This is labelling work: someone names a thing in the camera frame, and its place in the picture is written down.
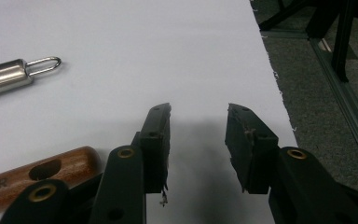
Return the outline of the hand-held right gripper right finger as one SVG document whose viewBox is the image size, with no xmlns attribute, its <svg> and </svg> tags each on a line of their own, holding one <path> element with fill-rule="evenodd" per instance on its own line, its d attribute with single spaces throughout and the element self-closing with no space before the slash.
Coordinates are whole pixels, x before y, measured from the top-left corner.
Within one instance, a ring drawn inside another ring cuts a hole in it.
<svg viewBox="0 0 358 224">
<path fill-rule="evenodd" d="M 230 104 L 225 144 L 242 190 L 267 194 L 278 136 L 250 108 Z"/>
</svg>

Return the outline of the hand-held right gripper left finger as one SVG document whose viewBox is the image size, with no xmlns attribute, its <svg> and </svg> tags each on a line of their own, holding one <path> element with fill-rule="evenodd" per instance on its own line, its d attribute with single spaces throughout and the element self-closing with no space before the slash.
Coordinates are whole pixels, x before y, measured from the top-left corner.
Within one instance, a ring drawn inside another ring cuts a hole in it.
<svg viewBox="0 0 358 224">
<path fill-rule="evenodd" d="M 146 193 L 160 193 L 167 188 L 171 109 L 169 103 L 153 106 L 131 142 L 143 153 Z"/>
</svg>

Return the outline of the wooden rice paddle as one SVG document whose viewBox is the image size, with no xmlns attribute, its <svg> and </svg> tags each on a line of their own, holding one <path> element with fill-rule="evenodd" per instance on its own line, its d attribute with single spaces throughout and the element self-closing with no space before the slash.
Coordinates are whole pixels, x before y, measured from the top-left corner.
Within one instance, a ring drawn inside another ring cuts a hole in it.
<svg viewBox="0 0 358 224">
<path fill-rule="evenodd" d="M 92 147 L 80 147 L 0 174 L 0 213 L 29 186 L 45 179 L 59 179 L 78 186 L 101 172 L 101 159 Z"/>
</svg>

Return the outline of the stainless steel ladle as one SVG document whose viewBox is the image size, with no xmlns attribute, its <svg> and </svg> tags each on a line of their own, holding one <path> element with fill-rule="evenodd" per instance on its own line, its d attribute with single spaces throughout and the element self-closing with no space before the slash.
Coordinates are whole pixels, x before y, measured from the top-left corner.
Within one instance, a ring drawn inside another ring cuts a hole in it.
<svg viewBox="0 0 358 224">
<path fill-rule="evenodd" d="M 46 57 L 31 62 L 16 59 L 0 63 L 0 93 L 12 91 L 34 81 L 34 77 L 51 72 L 62 63 L 59 57 Z"/>
</svg>

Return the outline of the white table sheet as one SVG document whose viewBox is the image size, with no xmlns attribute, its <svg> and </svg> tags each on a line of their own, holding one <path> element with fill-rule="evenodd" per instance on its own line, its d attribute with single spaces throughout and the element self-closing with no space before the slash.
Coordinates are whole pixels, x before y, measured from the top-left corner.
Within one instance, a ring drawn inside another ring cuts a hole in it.
<svg viewBox="0 0 358 224">
<path fill-rule="evenodd" d="M 0 173 L 83 146 L 106 158 L 166 103 L 168 189 L 146 223 L 274 224 L 225 144 L 230 104 L 295 142 L 249 0 L 0 0 L 0 63 L 48 56 L 61 66 L 0 94 Z"/>
</svg>

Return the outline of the black metal stand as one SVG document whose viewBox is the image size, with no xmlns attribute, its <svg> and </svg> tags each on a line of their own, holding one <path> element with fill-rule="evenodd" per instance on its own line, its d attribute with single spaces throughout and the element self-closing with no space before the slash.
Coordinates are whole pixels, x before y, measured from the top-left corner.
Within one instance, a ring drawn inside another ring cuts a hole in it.
<svg viewBox="0 0 358 224">
<path fill-rule="evenodd" d="M 291 4 L 284 7 L 280 2 L 281 10 L 259 23 L 261 31 L 268 31 L 277 24 L 296 14 L 304 7 L 316 7 L 306 33 L 310 38 L 322 38 L 337 17 L 338 26 L 336 42 L 333 51 L 331 65 L 342 82 L 348 82 L 346 76 L 346 57 L 349 48 L 351 28 L 354 18 L 358 18 L 358 0 L 293 0 Z"/>
</svg>

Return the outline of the aluminium floor rail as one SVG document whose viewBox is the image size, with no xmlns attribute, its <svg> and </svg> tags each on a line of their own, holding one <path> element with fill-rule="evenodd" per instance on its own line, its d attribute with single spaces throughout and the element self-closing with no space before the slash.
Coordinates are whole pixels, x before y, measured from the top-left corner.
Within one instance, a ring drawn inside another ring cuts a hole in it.
<svg viewBox="0 0 358 224">
<path fill-rule="evenodd" d="M 358 98 L 350 84 L 341 82 L 337 77 L 329 61 L 331 52 L 324 46 L 324 41 L 318 38 L 311 38 L 310 46 L 322 67 L 323 74 L 358 145 Z"/>
</svg>

